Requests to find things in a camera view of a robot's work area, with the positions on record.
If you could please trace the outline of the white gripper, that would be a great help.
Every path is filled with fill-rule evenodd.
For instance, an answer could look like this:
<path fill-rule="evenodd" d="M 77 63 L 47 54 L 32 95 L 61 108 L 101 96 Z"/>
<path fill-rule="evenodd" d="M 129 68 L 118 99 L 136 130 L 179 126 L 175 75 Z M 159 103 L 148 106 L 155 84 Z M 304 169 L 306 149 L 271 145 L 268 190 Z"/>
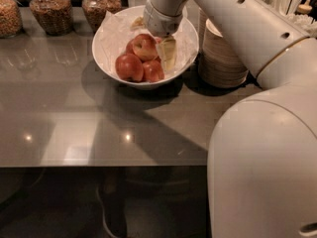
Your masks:
<path fill-rule="evenodd" d="M 136 18 L 130 26 L 132 30 L 146 26 L 153 36 L 163 38 L 157 43 L 157 51 L 164 70 L 171 70 L 175 66 L 176 40 L 172 35 L 177 32 L 182 18 L 182 15 L 168 16 L 161 13 L 151 0 L 147 0 L 143 16 Z"/>

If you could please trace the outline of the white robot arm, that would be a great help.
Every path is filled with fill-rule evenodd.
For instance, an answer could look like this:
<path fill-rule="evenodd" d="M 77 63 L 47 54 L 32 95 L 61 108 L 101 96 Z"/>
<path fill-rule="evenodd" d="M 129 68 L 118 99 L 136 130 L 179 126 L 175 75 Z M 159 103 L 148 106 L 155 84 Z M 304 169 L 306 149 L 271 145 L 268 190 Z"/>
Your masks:
<path fill-rule="evenodd" d="M 147 0 L 148 30 L 175 33 L 186 1 Z M 194 1 L 262 88 L 213 130 L 212 238 L 316 238 L 317 40 L 261 0 Z"/>

